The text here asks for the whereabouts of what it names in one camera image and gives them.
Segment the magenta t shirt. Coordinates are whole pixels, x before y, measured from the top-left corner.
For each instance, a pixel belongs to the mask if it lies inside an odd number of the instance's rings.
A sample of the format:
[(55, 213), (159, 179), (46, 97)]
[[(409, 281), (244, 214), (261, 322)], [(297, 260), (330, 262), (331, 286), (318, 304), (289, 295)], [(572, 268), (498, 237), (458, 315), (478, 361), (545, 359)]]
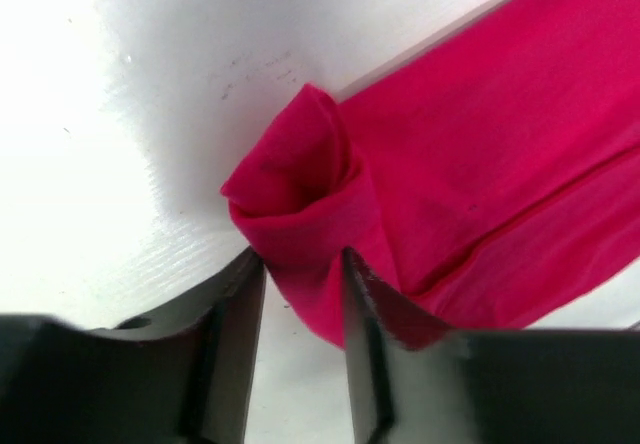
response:
[(525, 327), (639, 255), (639, 0), (510, 0), (344, 102), (306, 85), (222, 193), (336, 346), (347, 248), (450, 325)]

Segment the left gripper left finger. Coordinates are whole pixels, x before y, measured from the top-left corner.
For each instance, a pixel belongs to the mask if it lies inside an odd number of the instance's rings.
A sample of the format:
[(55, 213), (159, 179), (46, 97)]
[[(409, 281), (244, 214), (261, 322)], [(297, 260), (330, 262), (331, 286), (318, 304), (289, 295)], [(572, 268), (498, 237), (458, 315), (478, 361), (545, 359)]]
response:
[(240, 443), (265, 294), (244, 252), (111, 329), (1, 318), (5, 443)]

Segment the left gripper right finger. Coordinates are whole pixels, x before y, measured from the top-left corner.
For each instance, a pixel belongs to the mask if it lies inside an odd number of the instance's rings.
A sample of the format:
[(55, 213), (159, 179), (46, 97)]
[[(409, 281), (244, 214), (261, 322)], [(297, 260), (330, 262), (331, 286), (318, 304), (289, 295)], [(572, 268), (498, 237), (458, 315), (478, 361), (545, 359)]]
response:
[(425, 312), (354, 250), (343, 316), (359, 443), (635, 443), (635, 331), (467, 330)]

